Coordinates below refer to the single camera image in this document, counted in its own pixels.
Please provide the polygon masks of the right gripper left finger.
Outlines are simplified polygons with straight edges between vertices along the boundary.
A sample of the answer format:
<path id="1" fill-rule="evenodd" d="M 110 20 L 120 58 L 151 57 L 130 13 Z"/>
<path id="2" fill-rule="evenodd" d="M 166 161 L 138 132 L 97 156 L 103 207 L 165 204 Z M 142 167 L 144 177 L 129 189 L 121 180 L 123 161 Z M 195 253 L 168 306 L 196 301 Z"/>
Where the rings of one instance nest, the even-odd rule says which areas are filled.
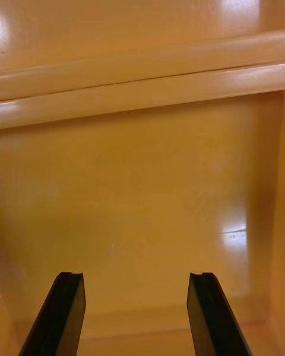
<path id="1" fill-rule="evenodd" d="M 76 355 L 86 310 L 82 273 L 61 272 L 24 342 L 20 355 Z"/>

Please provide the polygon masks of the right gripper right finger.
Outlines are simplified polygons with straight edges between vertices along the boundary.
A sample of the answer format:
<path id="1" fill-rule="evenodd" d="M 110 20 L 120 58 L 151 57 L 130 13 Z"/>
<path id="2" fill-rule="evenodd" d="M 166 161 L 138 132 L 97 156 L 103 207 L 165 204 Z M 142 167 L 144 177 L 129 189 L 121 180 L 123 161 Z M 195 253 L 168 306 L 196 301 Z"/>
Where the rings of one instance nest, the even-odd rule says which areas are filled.
<path id="1" fill-rule="evenodd" d="M 190 274 L 187 311 L 196 355 L 252 355 L 213 273 Z"/>

